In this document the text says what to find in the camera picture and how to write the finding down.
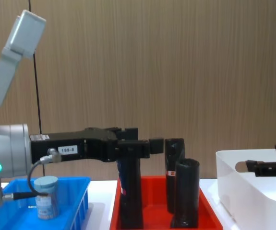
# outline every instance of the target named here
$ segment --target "black cylindrical object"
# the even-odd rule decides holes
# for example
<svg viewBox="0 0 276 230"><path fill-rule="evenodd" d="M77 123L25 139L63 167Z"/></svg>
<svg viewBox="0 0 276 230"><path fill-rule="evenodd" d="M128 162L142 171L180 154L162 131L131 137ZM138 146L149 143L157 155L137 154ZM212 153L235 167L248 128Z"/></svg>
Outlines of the black cylindrical object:
<svg viewBox="0 0 276 230"><path fill-rule="evenodd" d="M175 191L175 167L176 161L185 158L185 143L182 138L165 140L166 160L166 191L168 212L174 213L174 191Z"/></svg>
<svg viewBox="0 0 276 230"><path fill-rule="evenodd" d="M143 229L140 159L117 161L121 183L121 229Z"/></svg>
<svg viewBox="0 0 276 230"><path fill-rule="evenodd" d="M176 162L175 209L172 228L198 228L200 163L193 159Z"/></svg>

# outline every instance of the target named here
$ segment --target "label sticker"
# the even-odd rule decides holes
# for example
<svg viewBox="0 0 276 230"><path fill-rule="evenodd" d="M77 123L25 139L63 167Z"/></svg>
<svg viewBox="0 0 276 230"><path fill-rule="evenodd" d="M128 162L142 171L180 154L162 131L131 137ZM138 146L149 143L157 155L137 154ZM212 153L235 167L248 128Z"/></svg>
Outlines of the label sticker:
<svg viewBox="0 0 276 230"><path fill-rule="evenodd" d="M48 135L43 135L43 134L38 134L38 135L31 135L30 139L35 141L35 140L46 140L49 139Z"/></svg>
<svg viewBox="0 0 276 230"><path fill-rule="evenodd" d="M47 210L39 210L38 212L40 215L47 215L47 213L48 213Z"/></svg>
<svg viewBox="0 0 276 230"><path fill-rule="evenodd" d="M175 176L175 171L167 171L168 176Z"/></svg>
<svg viewBox="0 0 276 230"><path fill-rule="evenodd" d="M48 197L37 197L36 205L40 207L51 206L51 198Z"/></svg>
<svg viewBox="0 0 276 230"><path fill-rule="evenodd" d="M77 154L78 153L78 146L77 145L71 145L71 146L58 147L58 152L61 155Z"/></svg>
<svg viewBox="0 0 276 230"><path fill-rule="evenodd" d="M126 195L126 190L121 187L120 188L120 193L122 193L123 195Z"/></svg>

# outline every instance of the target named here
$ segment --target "container label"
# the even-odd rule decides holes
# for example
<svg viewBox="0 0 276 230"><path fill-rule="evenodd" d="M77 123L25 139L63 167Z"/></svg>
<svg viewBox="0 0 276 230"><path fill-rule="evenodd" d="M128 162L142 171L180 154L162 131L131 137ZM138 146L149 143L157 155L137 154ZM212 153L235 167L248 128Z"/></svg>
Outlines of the container label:
<svg viewBox="0 0 276 230"><path fill-rule="evenodd" d="M175 171L167 171L166 174L168 176L175 176Z"/></svg>
<svg viewBox="0 0 276 230"><path fill-rule="evenodd" d="M71 146L58 147L58 152L61 155L77 154L78 153L78 146L77 145L71 145Z"/></svg>
<svg viewBox="0 0 276 230"><path fill-rule="evenodd" d="M37 216L40 219L51 219L58 215L56 194L36 197Z"/></svg>
<svg viewBox="0 0 276 230"><path fill-rule="evenodd" d="M122 188L122 185L121 185L121 188L120 188L120 193L122 193L123 195L126 195L126 190Z"/></svg>
<svg viewBox="0 0 276 230"><path fill-rule="evenodd" d="M36 200L36 205L37 206L41 206L41 207L45 207L45 206L51 206L51 197L39 197Z"/></svg>

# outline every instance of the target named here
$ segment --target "white plastic bin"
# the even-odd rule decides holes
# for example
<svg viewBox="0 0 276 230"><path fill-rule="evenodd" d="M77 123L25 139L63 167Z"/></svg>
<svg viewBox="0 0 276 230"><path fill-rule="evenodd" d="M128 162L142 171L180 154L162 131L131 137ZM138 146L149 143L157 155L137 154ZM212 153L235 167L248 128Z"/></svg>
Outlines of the white plastic bin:
<svg viewBox="0 0 276 230"><path fill-rule="evenodd" d="M235 170L239 161L276 161L275 149L216 153L218 193L242 230L276 230L276 177L255 177Z"/></svg>

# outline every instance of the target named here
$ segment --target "blue plastic tray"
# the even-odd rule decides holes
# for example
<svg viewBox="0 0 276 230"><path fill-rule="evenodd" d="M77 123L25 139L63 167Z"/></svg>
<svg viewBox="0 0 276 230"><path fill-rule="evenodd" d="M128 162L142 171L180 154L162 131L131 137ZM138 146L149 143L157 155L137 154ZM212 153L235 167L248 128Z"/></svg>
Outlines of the blue plastic tray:
<svg viewBox="0 0 276 230"><path fill-rule="evenodd" d="M87 177L59 178L60 214L50 220L37 217L35 198L5 202L0 207L0 230L80 230L88 210L89 183ZM30 192L26 179L14 180L4 188L4 193L13 192Z"/></svg>

